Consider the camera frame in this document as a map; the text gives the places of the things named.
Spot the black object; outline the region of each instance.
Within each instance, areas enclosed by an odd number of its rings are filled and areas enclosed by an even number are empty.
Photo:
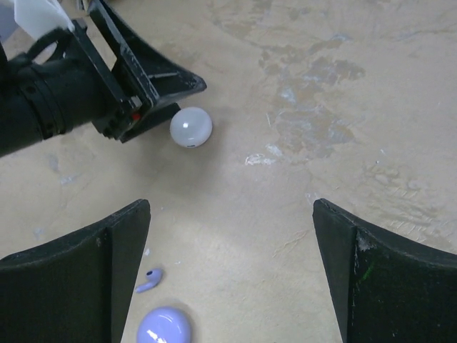
[[[80,19],[74,32],[49,32],[10,61],[0,46],[0,157],[90,121],[104,136],[127,142],[173,117],[177,101],[206,89],[104,0],[92,0],[89,14],[117,58],[112,71]],[[34,63],[53,43],[53,55]]]
[[[343,342],[457,342],[456,255],[325,199],[313,220]]]
[[[0,342],[119,343],[150,221],[138,200],[0,260]]]

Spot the stained floor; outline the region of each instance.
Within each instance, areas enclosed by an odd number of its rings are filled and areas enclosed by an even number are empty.
[[[139,282],[152,267],[166,277],[133,296],[124,342],[177,304],[196,343],[302,343],[341,341],[315,199],[457,253],[454,0],[112,2],[205,78],[181,105],[207,110],[213,136],[182,149],[163,125],[122,145],[88,125],[0,159],[2,256],[146,198]],[[27,44],[18,31],[6,48]]]

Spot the earbud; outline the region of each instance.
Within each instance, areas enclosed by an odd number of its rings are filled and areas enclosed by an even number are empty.
[[[155,268],[155,269],[150,270],[149,272],[146,273],[146,278],[148,279],[149,282],[138,286],[135,289],[135,292],[142,293],[142,292],[148,291],[150,289],[153,289],[162,280],[163,275],[164,275],[164,271],[160,268]]]

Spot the white ball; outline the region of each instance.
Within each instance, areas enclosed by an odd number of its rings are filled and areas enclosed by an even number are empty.
[[[198,107],[182,109],[174,115],[170,124],[171,138],[185,148],[201,146],[212,131],[211,117]]]

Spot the white plastic piece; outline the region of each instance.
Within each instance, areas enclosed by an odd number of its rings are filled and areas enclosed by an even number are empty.
[[[187,107],[175,114],[170,124],[173,140],[186,148],[201,146],[211,135],[211,117],[198,107]]]
[[[58,27],[74,30],[57,0],[14,0],[14,20],[34,40]]]

